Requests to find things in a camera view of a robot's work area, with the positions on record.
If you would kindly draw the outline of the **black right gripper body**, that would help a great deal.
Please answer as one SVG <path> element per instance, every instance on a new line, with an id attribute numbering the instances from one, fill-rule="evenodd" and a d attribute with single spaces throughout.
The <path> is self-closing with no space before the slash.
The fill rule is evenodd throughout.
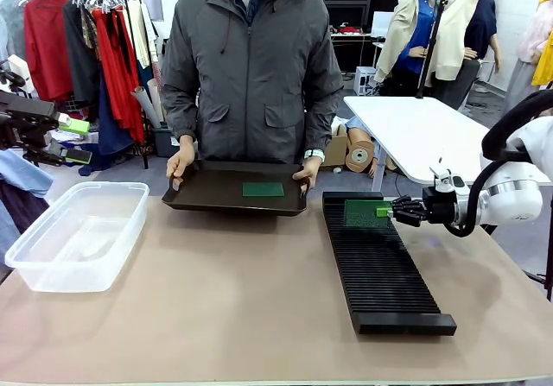
<path id="1" fill-rule="evenodd" d="M 467 221 L 470 189 L 453 186 L 453 191 L 439 192 L 436 187 L 423 189 L 426 220 L 433 225 L 462 226 Z"/>

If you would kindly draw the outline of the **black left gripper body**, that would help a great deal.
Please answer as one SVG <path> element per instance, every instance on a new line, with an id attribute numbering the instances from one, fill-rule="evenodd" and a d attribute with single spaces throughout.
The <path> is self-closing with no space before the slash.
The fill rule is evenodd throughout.
<path id="1" fill-rule="evenodd" d="M 58 128 L 54 104 L 1 92 L 1 149 L 46 148 L 50 130 Z"/>

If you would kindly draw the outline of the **person's left hand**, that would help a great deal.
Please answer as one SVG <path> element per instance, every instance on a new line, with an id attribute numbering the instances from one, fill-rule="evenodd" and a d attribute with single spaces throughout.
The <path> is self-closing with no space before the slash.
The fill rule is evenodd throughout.
<path id="1" fill-rule="evenodd" d="M 302 169 L 293 174 L 293 180 L 300 184 L 303 193 L 315 186 L 321 164 L 322 159 L 319 156 L 311 156 L 303 161 Z"/>

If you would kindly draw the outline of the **person's right hand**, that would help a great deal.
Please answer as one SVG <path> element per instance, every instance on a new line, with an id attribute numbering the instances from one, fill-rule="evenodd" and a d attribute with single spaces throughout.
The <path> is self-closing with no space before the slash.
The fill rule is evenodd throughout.
<path id="1" fill-rule="evenodd" d="M 178 190 L 183 182 L 186 168 L 194 163 L 195 147 L 194 139 L 189 135 L 179 138 L 179 150 L 168 159 L 166 175 L 174 190 Z"/>

